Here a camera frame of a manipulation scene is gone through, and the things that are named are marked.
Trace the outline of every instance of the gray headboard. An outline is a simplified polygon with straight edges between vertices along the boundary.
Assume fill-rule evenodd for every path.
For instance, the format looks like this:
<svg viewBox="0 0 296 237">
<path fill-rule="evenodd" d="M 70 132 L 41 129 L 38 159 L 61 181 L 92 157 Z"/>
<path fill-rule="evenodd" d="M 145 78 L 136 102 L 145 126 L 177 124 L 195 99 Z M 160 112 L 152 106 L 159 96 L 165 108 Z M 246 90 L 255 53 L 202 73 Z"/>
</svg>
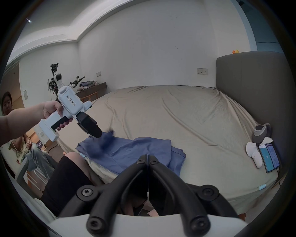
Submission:
<svg viewBox="0 0 296 237">
<path fill-rule="evenodd" d="M 296 148 L 296 87 L 285 55 L 252 51 L 219 57 L 217 89 L 240 103 L 258 123 L 270 123 L 282 176 Z"/>
</svg>

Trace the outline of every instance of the clothes pile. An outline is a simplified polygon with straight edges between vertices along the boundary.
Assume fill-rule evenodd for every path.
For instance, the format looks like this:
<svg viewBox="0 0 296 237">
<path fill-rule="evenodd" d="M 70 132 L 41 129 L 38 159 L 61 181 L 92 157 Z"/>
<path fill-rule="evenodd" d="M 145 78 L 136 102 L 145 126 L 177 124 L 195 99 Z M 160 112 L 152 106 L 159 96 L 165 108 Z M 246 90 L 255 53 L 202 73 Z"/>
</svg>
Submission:
<svg viewBox="0 0 296 237">
<path fill-rule="evenodd" d="M 83 91 L 85 89 L 88 89 L 90 87 L 96 86 L 99 83 L 96 81 L 84 81 L 82 83 L 79 84 L 79 87 L 77 88 L 77 91 Z"/>
<path fill-rule="evenodd" d="M 76 150 L 115 174 L 120 174 L 141 155 L 147 154 L 154 155 L 179 176 L 186 157 L 183 150 L 172 146 L 171 140 L 151 137 L 130 140 L 114 137 L 113 131 L 103 132 L 100 138 L 89 136 L 78 144 Z"/>
</svg>

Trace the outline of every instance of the wall outlet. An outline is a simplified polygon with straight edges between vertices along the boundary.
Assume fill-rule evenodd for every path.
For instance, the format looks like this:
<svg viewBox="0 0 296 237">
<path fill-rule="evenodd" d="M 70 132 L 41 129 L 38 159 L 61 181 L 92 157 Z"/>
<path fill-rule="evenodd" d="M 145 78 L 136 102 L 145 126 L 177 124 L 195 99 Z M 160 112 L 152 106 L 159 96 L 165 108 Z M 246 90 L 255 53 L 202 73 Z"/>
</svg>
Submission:
<svg viewBox="0 0 296 237">
<path fill-rule="evenodd" d="M 197 74 L 206 74 L 207 75 L 207 68 L 198 68 Z"/>
</svg>

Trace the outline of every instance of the beige bed sheet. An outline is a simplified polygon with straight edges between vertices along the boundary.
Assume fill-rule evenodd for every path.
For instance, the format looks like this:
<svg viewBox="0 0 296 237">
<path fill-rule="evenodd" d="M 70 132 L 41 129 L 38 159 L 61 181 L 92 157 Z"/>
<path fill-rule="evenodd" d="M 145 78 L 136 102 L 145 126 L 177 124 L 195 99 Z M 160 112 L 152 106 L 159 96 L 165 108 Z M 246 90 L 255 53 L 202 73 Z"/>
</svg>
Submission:
<svg viewBox="0 0 296 237">
<path fill-rule="evenodd" d="M 119 89 L 94 101 L 87 114 L 103 131 L 112 128 L 117 137 L 170 139 L 172 146 L 186 154 L 180 177 L 186 183 L 216 186 L 238 214 L 250 209 L 277 179 L 276 171 L 267 174 L 264 166 L 257 169 L 245 152 L 256 121 L 217 89 Z M 60 143 L 68 151 L 75 150 L 88 136 L 75 122 L 59 133 Z M 94 163 L 90 165 L 98 174 L 102 170 Z M 263 184 L 266 188 L 258 191 Z"/>
</svg>

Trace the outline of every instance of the phone screen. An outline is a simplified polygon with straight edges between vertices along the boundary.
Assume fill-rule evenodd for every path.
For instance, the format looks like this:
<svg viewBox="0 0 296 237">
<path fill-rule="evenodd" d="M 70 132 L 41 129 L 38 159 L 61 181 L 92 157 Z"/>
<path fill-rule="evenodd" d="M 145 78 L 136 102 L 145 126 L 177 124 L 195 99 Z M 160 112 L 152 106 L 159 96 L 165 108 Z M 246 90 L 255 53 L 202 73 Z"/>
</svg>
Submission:
<svg viewBox="0 0 296 237">
<path fill-rule="evenodd" d="M 274 147 L 272 146 L 272 144 L 266 144 L 266 148 L 270 154 L 272 163 L 274 165 L 274 168 L 279 167 L 279 159 L 276 155 L 276 152 L 274 150 Z"/>
<path fill-rule="evenodd" d="M 267 150 L 267 147 L 265 145 L 259 146 L 259 149 L 260 149 L 263 161 L 264 161 L 266 172 L 268 173 L 268 172 L 274 170 L 274 165 L 272 163 L 272 160 L 271 160 L 270 154 Z"/>
</svg>

